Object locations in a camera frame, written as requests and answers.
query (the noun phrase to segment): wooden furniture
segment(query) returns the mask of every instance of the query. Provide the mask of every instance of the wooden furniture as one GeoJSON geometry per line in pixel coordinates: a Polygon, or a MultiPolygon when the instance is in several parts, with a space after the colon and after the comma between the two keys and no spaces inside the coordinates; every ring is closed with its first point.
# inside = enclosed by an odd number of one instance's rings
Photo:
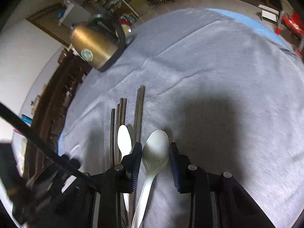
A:
{"type": "MultiPolygon", "coordinates": [[[[92,67],[79,56],[67,52],[42,94],[31,127],[57,152],[58,139],[67,109],[77,87],[92,67]]],[[[31,141],[27,142],[23,178],[28,181],[51,161],[31,141]]]]}

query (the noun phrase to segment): kettle sticker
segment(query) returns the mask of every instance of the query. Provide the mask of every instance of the kettle sticker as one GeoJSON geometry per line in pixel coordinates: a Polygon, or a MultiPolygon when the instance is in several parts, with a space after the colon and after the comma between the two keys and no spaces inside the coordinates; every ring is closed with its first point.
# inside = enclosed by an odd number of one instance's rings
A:
{"type": "Polygon", "coordinates": [[[83,49],[81,51],[81,56],[87,62],[91,62],[93,60],[93,53],[89,49],[83,49]]]}

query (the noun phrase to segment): white spoon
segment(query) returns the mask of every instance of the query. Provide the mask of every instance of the white spoon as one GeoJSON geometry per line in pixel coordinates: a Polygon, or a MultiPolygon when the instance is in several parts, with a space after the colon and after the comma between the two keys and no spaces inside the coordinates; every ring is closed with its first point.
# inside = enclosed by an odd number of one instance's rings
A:
{"type": "Polygon", "coordinates": [[[139,228],[145,214],[153,179],[165,166],[169,159],[169,140],[162,130],[154,131],[146,141],[142,151],[142,162],[146,169],[146,180],[141,191],[132,228],[139,228]]]}
{"type": "MultiPolygon", "coordinates": [[[[125,125],[121,125],[118,129],[117,144],[121,152],[121,158],[126,155],[129,155],[132,152],[130,134],[128,128],[125,125]]],[[[129,194],[124,193],[123,199],[125,201],[127,213],[129,213],[129,194]]]]}

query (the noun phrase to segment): black cable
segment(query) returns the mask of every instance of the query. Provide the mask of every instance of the black cable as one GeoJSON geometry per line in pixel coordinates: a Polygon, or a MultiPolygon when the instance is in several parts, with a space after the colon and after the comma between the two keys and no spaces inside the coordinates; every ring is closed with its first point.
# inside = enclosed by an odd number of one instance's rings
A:
{"type": "Polygon", "coordinates": [[[33,142],[49,159],[58,164],[63,169],[67,170],[73,176],[86,181],[96,191],[98,190],[97,184],[88,176],[78,171],[72,165],[70,165],[63,158],[59,157],[47,144],[38,136],[34,130],[23,122],[15,113],[8,109],[4,104],[0,102],[0,116],[11,124],[15,129],[19,130],[28,140],[33,142]]]}

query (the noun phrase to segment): gray tablecloth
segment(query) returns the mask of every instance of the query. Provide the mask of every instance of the gray tablecloth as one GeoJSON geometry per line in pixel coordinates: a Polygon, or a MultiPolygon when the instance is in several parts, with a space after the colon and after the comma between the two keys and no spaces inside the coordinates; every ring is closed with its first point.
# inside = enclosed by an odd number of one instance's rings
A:
{"type": "MultiPolygon", "coordinates": [[[[230,171],[277,228],[304,206],[304,75],[301,60],[250,28],[213,11],[159,16],[105,73],[91,71],[69,107],[61,152],[82,171],[110,166],[111,109],[127,98],[132,133],[137,89],[146,86],[142,144],[157,129],[192,163],[230,171]]],[[[140,169],[137,197],[145,180],[140,169]]],[[[167,167],[153,182],[145,228],[188,227],[189,195],[167,167]]]]}

